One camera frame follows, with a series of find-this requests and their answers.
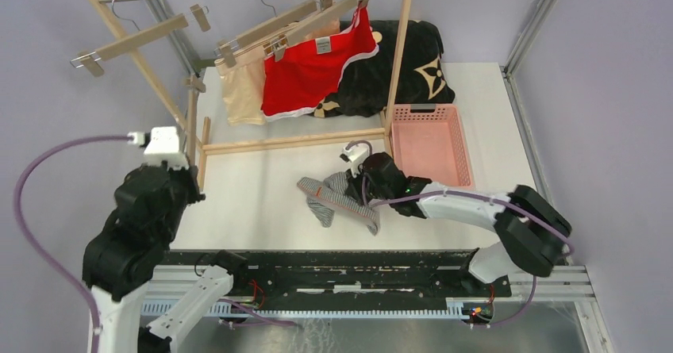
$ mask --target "white table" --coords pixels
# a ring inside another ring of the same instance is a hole
[[[510,191],[517,184],[533,186],[510,100],[496,63],[446,63],[444,73],[456,92],[468,153],[481,191]],[[221,100],[219,76],[206,71],[207,92],[199,97],[198,117],[210,116],[211,142],[258,140],[380,127],[378,117],[283,119],[267,126],[230,127]],[[376,151],[383,142],[374,141]],[[331,228],[322,228],[296,187],[304,177],[323,179],[343,171],[343,144],[290,148],[208,158],[206,201],[184,214],[174,250],[453,250],[486,247],[497,236],[449,220],[399,216],[385,208],[381,231],[336,215]]]

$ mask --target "striped cloth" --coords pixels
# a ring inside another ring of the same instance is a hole
[[[297,187],[306,194],[306,203],[311,212],[322,224],[322,227],[332,226],[334,213],[339,212],[363,222],[372,235],[379,234],[379,212],[368,206],[362,206],[347,196],[348,174],[339,172],[329,176],[325,181],[314,178],[302,178]]]

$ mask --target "white wall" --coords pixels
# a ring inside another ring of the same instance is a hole
[[[516,81],[617,352],[671,351],[673,0],[559,0]]]
[[[140,26],[153,22],[143,4],[133,5]],[[84,352],[87,307],[21,238],[11,211],[14,184],[56,144],[170,125],[171,117],[128,56],[102,63],[106,74],[97,79],[70,66],[78,51],[113,39],[86,0],[0,0],[0,23],[0,351]],[[177,96],[183,72],[168,43],[143,49]],[[107,143],[65,152],[30,178],[26,219],[75,276],[87,241],[114,207],[114,189],[140,162],[135,148]]]
[[[265,0],[278,13],[304,0]],[[273,16],[260,0],[168,0],[177,11],[200,3],[210,9],[213,31],[188,29],[202,57],[213,57],[215,44]],[[402,0],[371,0],[374,20],[397,20]],[[507,60],[518,33],[537,0],[413,0],[411,18],[430,21],[444,39],[444,62],[499,62]]]

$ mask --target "beige cloth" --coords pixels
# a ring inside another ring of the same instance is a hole
[[[215,67],[220,73],[222,82],[222,99],[227,107],[227,121],[230,125],[263,125],[266,123],[262,114],[264,98],[264,81],[267,78],[264,72],[263,44],[273,36],[292,29],[296,23],[270,35],[257,44],[234,52],[236,66],[228,67],[223,59],[215,60]],[[305,40],[314,40],[320,37],[332,36],[340,31],[339,20],[305,37]]]

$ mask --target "basket handle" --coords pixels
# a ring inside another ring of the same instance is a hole
[[[410,105],[410,113],[434,113],[437,106],[433,103],[418,103]]]

